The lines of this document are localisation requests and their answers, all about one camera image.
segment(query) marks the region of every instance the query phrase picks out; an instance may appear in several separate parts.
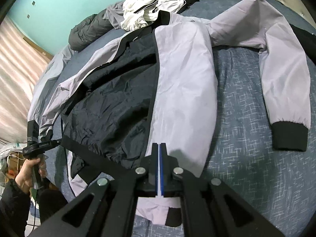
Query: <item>hand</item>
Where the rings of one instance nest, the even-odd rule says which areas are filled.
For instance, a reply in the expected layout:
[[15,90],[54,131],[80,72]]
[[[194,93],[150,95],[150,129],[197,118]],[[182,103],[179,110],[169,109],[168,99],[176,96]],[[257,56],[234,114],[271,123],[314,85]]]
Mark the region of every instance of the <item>hand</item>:
[[32,180],[32,167],[35,165],[39,165],[39,174],[42,178],[45,178],[47,176],[47,170],[46,170],[46,163],[45,159],[47,157],[43,155],[41,158],[35,158],[32,160],[25,160],[23,163],[23,166],[21,168],[21,171],[18,173],[18,175],[15,178],[15,182],[20,187],[20,189],[24,193],[29,193],[30,188],[33,187],[33,180]]

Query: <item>metal bolt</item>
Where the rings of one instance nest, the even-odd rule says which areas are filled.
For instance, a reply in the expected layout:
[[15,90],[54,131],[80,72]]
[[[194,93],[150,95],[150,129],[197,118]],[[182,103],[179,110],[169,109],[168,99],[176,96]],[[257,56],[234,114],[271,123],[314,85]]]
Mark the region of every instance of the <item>metal bolt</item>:
[[106,178],[100,178],[100,179],[97,180],[97,184],[99,186],[104,186],[104,185],[107,184],[107,179]]
[[215,186],[219,186],[221,184],[221,180],[214,177],[212,180],[211,180],[211,184],[212,185],[215,185]]
[[143,167],[138,167],[135,169],[135,172],[138,175],[142,175],[142,174],[146,173],[146,169],[144,169]]
[[184,172],[184,170],[183,170],[183,168],[181,168],[181,167],[175,167],[175,168],[173,169],[173,172],[174,172],[176,175],[181,175],[181,174]]

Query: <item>teal wall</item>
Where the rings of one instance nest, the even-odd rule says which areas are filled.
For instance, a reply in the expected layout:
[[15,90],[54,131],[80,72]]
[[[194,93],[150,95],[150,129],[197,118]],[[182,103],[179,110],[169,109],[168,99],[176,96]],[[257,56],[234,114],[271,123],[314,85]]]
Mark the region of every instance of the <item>teal wall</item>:
[[17,0],[8,15],[26,36],[54,55],[68,43],[75,25],[117,1],[120,0]]

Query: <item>blue fabric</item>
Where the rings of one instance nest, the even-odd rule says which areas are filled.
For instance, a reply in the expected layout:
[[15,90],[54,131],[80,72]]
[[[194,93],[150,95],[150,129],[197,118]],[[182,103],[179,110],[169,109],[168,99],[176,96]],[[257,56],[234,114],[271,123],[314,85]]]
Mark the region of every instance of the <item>blue fabric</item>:
[[[241,0],[200,0],[184,16],[212,19]],[[267,0],[289,23],[316,34],[302,17],[275,0]],[[85,64],[92,53],[117,33],[113,30],[73,57],[58,83],[69,78]],[[218,114],[210,153],[202,177],[217,176],[249,204],[278,227],[286,237],[297,237],[316,209],[316,67],[308,58],[311,75],[312,126],[306,152],[280,152],[272,148],[269,120],[264,105],[258,64],[258,51],[227,46],[214,47],[218,78]],[[55,127],[54,139],[59,138]],[[47,154],[49,179],[68,200],[74,198],[67,181],[64,151]],[[153,225],[135,217],[133,236],[184,236],[183,227]]]

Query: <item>person's leg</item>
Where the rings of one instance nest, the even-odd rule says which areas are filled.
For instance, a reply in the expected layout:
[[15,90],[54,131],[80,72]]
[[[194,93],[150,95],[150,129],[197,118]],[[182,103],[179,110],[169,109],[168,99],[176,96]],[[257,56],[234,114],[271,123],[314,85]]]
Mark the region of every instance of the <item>person's leg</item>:
[[46,189],[39,194],[38,204],[42,224],[58,210],[67,205],[68,202],[60,191]]

